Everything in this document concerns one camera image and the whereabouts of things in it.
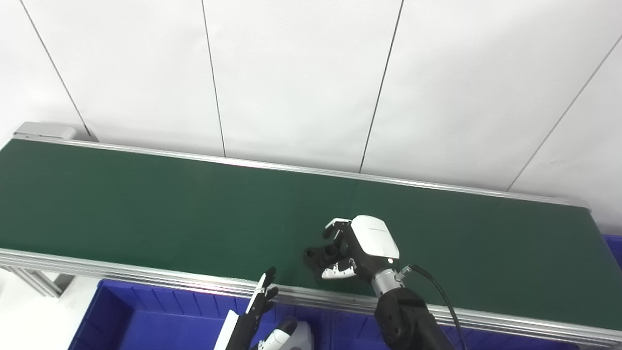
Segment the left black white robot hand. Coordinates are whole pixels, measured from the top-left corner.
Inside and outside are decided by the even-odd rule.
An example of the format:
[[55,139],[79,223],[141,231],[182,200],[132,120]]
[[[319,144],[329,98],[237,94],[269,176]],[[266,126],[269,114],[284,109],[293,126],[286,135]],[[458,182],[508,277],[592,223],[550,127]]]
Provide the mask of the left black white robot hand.
[[273,306],[273,298],[278,294],[278,287],[271,286],[275,280],[276,268],[271,266],[260,277],[246,311],[241,315],[230,310],[222,326],[215,350],[284,350],[286,343],[298,328],[295,317],[285,317],[263,340],[255,345],[255,337],[264,314]]

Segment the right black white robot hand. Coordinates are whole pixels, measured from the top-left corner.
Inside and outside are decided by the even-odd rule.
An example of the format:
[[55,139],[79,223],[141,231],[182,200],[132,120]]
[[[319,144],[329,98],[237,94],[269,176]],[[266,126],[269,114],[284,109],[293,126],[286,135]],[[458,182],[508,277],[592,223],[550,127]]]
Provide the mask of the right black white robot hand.
[[323,280],[358,277],[367,283],[378,273],[393,270],[400,252],[384,221],[358,215],[353,219],[334,218],[324,228],[328,264],[321,268]]

